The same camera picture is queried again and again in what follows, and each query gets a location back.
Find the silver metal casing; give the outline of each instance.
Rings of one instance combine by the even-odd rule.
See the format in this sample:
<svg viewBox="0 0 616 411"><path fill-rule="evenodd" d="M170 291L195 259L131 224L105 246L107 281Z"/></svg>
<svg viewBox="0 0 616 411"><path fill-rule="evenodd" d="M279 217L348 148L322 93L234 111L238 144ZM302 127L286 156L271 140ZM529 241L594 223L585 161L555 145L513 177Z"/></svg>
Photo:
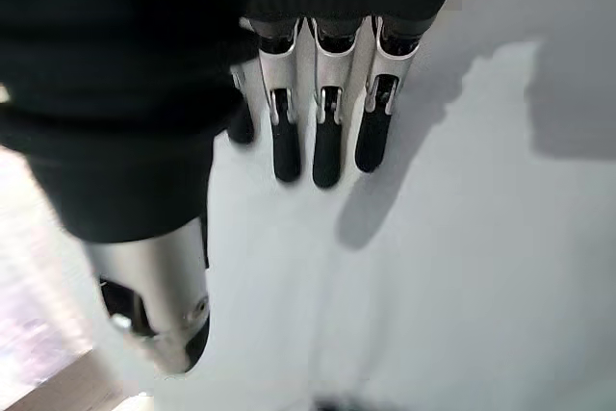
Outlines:
<svg viewBox="0 0 616 411"><path fill-rule="evenodd" d="M404 81L408 74L409 67L413 63L413 59L419 50L419 45L413 48L413 50L406 55L390 55L383 50L381 44L381 33L383 30L383 20L378 18L378 25L376 28L376 47L374 48L374 54L372 55L372 63L370 71L368 72L368 79L366 80L366 104L365 110L368 113L374 111L375 108L375 92L377 77L381 75L389 75L398 78L398 82L395 87L394 94L390 97L387 106L385 107L385 114L391 115L394 111L394 103L396 102L396 96L402 90Z"/></svg>
<svg viewBox="0 0 616 411"><path fill-rule="evenodd" d="M357 43L357 32L353 44L341 53L333 53L325 50L319 42L318 25L315 19L312 20L313 31L315 32L315 99L317 101L317 121L321 124L325 121L325 102L324 87L336 87L340 89L339 101L334 113L334 120L337 124L342 123L342 98L347 87L355 44Z"/></svg>
<svg viewBox="0 0 616 411"><path fill-rule="evenodd" d="M268 53L259 50L259 63L263 75L263 86L269 106L269 118L273 125L278 125L280 116L272 97L274 90L288 90L288 110L287 118L290 122L296 121L295 107L292 99L293 88L295 87L295 77L297 74L297 33L299 22L295 24L293 32L293 43L289 50L284 53Z"/></svg>
<svg viewBox="0 0 616 411"><path fill-rule="evenodd" d="M164 372L192 368L202 349L195 358L193 350L192 354L187 351L188 345L195 336L207 336L203 330L209 328L210 315L200 219L156 238L85 243L84 248L95 277L141 297L153 333L135 332L133 321L118 314L112 316L114 326Z"/></svg>

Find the robotic hand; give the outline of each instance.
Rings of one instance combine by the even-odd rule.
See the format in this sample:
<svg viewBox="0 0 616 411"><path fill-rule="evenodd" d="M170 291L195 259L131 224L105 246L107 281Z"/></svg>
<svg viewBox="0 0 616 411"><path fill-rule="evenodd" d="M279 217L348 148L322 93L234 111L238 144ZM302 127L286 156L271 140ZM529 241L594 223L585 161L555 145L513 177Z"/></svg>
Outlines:
<svg viewBox="0 0 616 411"><path fill-rule="evenodd" d="M276 177L301 171L294 101L301 18L313 32L313 177L340 176L341 104L361 18L376 47L356 162L381 162L395 99L445 0L0 0L0 143L22 153L80 240L111 322L163 371L197 363L213 139L252 139L229 69L260 57ZM250 19L255 34L240 28ZM241 76L236 73L236 85Z"/></svg>

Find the black fingertip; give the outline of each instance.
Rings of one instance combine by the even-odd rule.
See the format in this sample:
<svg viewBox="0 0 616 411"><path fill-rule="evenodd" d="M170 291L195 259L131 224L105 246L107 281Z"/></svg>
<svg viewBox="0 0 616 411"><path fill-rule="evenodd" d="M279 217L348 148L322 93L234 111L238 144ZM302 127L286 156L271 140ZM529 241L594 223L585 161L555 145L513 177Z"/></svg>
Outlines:
<svg viewBox="0 0 616 411"><path fill-rule="evenodd" d="M391 118L379 107L364 112L355 147L355 164L360 170L374 172L383 162Z"/></svg>
<svg viewBox="0 0 616 411"><path fill-rule="evenodd" d="M250 108L245 99L240 110L227 127L227 134L231 141L238 144L251 144L254 141L254 124Z"/></svg>
<svg viewBox="0 0 616 411"><path fill-rule="evenodd" d="M210 337L210 317L205 321L203 327L194 335L192 339L186 344L186 354L189 357L189 366L186 372L190 371L196 366L205 351L205 346L208 344L208 338Z"/></svg>
<svg viewBox="0 0 616 411"><path fill-rule="evenodd" d="M323 123L317 123L312 178L319 188L332 188L340 180L342 133L343 126L336 123L332 114L327 114Z"/></svg>
<svg viewBox="0 0 616 411"><path fill-rule="evenodd" d="M289 122L286 114L271 126L273 134L273 171L281 182L292 183L301 174L299 134L297 124Z"/></svg>

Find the white surface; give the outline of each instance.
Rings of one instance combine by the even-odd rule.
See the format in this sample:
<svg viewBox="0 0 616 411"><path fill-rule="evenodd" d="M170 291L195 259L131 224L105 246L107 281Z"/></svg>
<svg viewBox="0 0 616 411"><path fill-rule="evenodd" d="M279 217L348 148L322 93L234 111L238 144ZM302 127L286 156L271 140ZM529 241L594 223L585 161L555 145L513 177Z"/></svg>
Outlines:
<svg viewBox="0 0 616 411"><path fill-rule="evenodd" d="M197 369L160 377L122 348L77 249L66 252L120 376L161 410L305 410L315 392L404 410L614 409L614 7L451 0L411 68L384 165L372 176L352 165L359 94L330 193L309 162L298 185L274 182L248 66L259 140L217 142L213 328ZM301 47L312 153L312 47Z"/></svg>

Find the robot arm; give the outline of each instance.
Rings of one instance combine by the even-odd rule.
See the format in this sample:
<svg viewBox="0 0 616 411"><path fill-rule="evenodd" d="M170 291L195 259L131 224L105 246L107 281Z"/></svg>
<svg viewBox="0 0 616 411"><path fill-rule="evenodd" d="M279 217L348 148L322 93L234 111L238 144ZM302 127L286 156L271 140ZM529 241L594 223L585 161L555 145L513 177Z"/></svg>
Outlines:
<svg viewBox="0 0 616 411"><path fill-rule="evenodd" d="M66 231L83 243L114 325L163 371L186 372L210 328L204 273L213 139L243 106L229 68L261 56L275 172L293 181L298 102L288 57L297 18L316 18L316 93L326 126L314 178L328 188L340 171L336 114L358 18L383 18L377 39L386 53L374 58L362 124L362 150L370 151L374 129L364 125L380 122L368 114L376 108L388 121L408 55L444 1L0 0L0 82L11 96L0 105L0 143L25 156ZM240 28L245 15L257 35ZM276 24L291 24L291 32ZM383 57L403 63L390 68ZM327 80L335 65L343 72Z"/></svg>

